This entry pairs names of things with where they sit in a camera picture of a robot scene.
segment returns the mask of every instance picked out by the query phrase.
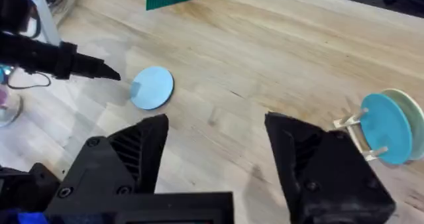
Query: wooden table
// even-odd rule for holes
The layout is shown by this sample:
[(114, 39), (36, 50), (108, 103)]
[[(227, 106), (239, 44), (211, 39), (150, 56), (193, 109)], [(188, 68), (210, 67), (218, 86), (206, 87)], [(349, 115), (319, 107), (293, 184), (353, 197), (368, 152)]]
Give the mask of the wooden table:
[[(145, 11), (145, 0), (81, 0), (60, 28), (121, 82), (73, 77), (19, 91), (23, 114), (0, 130), (0, 163), (42, 162), (66, 175), (84, 141), (166, 113), (157, 192), (234, 191), (237, 223), (289, 223), (264, 114), (329, 129), (387, 87), (424, 104), (424, 20), (344, 0), (195, 0)], [(176, 88), (142, 111), (131, 80), (163, 66)], [(43, 82), (16, 75), (15, 85)], [(424, 222), (424, 161), (371, 162), (394, 199), (389, 223)]]

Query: screw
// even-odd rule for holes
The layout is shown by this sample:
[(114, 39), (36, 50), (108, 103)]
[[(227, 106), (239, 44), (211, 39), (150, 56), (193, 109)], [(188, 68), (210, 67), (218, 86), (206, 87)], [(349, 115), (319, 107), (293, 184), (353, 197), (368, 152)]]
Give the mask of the screw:
[(87, 140), (87, 146), (88, 147), (94, 147), (96, 145), (98, 145), (100, 143), (100, 140), (97, 138), (91, 138), (89, 140)]
[(375, 178), (370, 178), (366, 182), (366, 186), (371, 188), (371, 189), (377, 189), (378, 188), (378, 181)]
[(338, 139), (343, 139), (345, 136), (344, 136), (345, 134), (344, 134), (344, 132), (338, 132), (337, 133), (337, 135), (336, 135), (336, 137), (338, 138)]
[(121, 186), (117, 190), (118, 195), (124, 195), (124, 194), (129, 194), (129, 193), (131, 193), (131, 187), (129, 187), (129, 186)]
[(70, 187), (70, 188), (61, 188), (59, 190), (59, 192), (58, 192), (58, 197), (59, 198), (66, 198), (66, 197), (68, 197), (69, 195), (72, 194), (73, 190), (74, 190), (73, 187)]
[(319, 190), (319, 184), (313, 181), (308, 181), (305, 183), (305, 188), (310, 192), (316, 192)]

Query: wood grain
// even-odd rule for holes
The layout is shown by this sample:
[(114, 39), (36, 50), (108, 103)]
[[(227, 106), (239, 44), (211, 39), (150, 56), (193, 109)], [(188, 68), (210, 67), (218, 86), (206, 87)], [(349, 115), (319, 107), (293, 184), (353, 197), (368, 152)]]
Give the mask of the wood grain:
[[(145, 11), (145, 0), (80, 0), (60, 27), (79, 52), (105, 59), (123, 80), (73, 77), (19, 91), (23, 114), (2, 129), (0, 162), (43, 162), (64, 177), (83, 142), (166, 113), (170, 131), (157, 192), (231, 190), (237, 223), (289, 223), (264, 114), (329, 129), (387, 87), (424, 104), (424, 20), (344, 0), (195, 0)], [(155, 111), (129, 101), (149, 66), (176, 88)], [(42, 78), (17, 73), (25, 85)], [(424, 161), (374, 161), (397, 201), (389, 223), (424, 221)]]

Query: white spool holder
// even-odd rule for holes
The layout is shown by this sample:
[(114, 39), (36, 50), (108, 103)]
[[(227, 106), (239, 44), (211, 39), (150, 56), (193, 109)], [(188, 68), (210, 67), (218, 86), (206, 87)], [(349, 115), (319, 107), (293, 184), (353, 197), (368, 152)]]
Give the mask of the white spool holder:
[(360, 128), (360, 118), (367, 112), (367, 109), (363, 109), (358, 113), (345, 115), (343, 118), (333, 121), (333, 124), (336, 130), (347, 130), (355, 147), (364, 156), (365, 160), (371, 161), (377, 159), (378, 155), (387, 152), (388, 148), (382, 147), (378, 150), (372, 150), (366, 142), (364, 133)]

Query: light blue disc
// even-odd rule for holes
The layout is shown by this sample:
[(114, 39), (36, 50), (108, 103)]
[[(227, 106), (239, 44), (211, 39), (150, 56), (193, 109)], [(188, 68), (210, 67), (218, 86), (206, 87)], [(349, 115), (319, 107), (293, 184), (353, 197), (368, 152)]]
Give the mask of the light blue disc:
[(387, 95), (373, 93), (362, 101), (368, 112), (360, 118), (366, 142), (372, 150), (386, 146), (388, 151), (379, 155), (389, 164), (408, 161), (412, 150), (411, 127), (400, 107)]
[(174, 89), (171, 73), (162, 67), (154, 66), (141, 71), (132, 81), (131, 101), (141, 109), (155, 109), (163, 105)]

